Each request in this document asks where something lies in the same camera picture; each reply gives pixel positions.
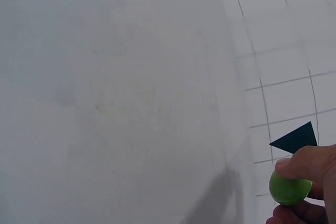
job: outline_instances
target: fingernail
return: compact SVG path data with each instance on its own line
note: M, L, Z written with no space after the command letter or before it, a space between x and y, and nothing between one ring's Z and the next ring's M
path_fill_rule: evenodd
M279 167L279 166L282 166L282 165L286 165L288 163L288 161L290 160L290 158L283 158L283 159L280 159L276 162L275 164L275 167Z

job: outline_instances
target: finger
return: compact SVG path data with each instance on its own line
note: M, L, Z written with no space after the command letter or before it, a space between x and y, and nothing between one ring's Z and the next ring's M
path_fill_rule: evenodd
M323 187L317 183L313 183L311 186L311 190L308 193L308 198L324 200L323 199Z
M326 216L325 208L303 201L300 204L291 207L298 218L311 224L328 224L323 218Z
M283 221L280 218L273 216L266 221L266 224L285 224L285 223L283 223Z
M273 211L273 216L279 218L285 224L307 224L290 208L284 206L277 206Z
M306 146L292 158L279 160L275 170L287 179L305 178L322 184L332 167L336 167L336 146Z

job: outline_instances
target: green ball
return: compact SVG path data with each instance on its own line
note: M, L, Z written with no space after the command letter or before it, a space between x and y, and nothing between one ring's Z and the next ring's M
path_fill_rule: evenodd
M283 206L293 206L303 201L310 192L312 181L285 179L275 171L269 179L269 191L273 199Z

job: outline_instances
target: dark green triangle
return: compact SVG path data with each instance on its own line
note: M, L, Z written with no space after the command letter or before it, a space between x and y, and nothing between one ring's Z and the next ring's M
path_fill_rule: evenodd
M294 154L304 146L317 146L314 129L311 122L297 128L287 135L270 143L271 146Z

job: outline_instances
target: hand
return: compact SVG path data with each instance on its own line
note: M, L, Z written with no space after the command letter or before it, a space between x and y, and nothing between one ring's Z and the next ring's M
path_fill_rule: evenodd
M301 148L292 158L279 160L275 170L287 179L313 181L308 197L324 200L326 207L306 201L293 207L278 206L266 224L336 223L336 145Z

